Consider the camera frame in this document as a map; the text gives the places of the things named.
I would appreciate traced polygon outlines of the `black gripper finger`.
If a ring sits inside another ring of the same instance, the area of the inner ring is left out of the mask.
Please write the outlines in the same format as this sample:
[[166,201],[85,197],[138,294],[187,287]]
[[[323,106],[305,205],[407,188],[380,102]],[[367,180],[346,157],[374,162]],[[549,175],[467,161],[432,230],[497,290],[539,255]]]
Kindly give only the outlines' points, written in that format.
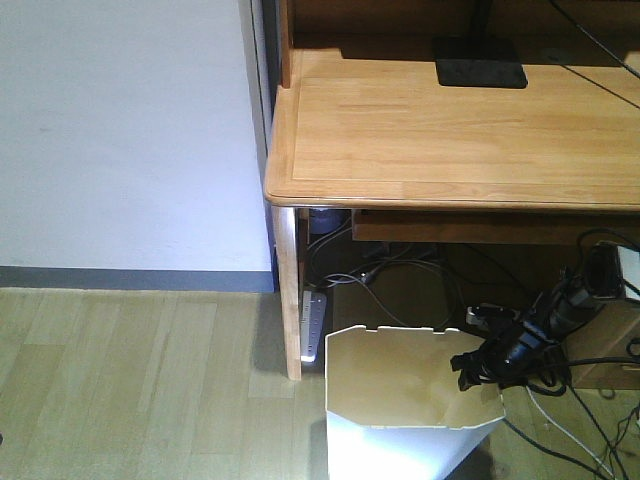
[[458,372],[458,388],[467,391],[474,386],[484,383],[484,368],[482,356],[477,352],[466,352],[454,355],[450,359],[453,372]]

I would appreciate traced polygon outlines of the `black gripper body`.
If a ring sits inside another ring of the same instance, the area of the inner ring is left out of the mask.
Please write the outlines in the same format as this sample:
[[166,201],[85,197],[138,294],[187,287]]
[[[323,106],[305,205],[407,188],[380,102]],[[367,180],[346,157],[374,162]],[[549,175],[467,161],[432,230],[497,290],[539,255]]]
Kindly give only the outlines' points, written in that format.
[[495,333],[479,348],[477,376],[499,384],[517,384],[555,340],[530,322],[514,323]]

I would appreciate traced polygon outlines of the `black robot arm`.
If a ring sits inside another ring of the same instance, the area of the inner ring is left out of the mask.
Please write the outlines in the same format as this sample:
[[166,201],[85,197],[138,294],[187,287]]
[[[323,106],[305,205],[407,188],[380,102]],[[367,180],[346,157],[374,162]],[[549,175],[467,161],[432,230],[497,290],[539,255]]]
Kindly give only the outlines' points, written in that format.
[[468,307],[466,322],[488,336],[478,349],[451,358],[451,369],[459,374],[459,389],[482,384],[525,386],[533,375],[567,375],[571,366],[637,365],[639,356],[631,352],[623,357],[573,361],[556,355],[570,334],[612,302],[639,303],[639,248],[601,241],[590,248],[578,275],[565,274],[524,310],[489,304]]

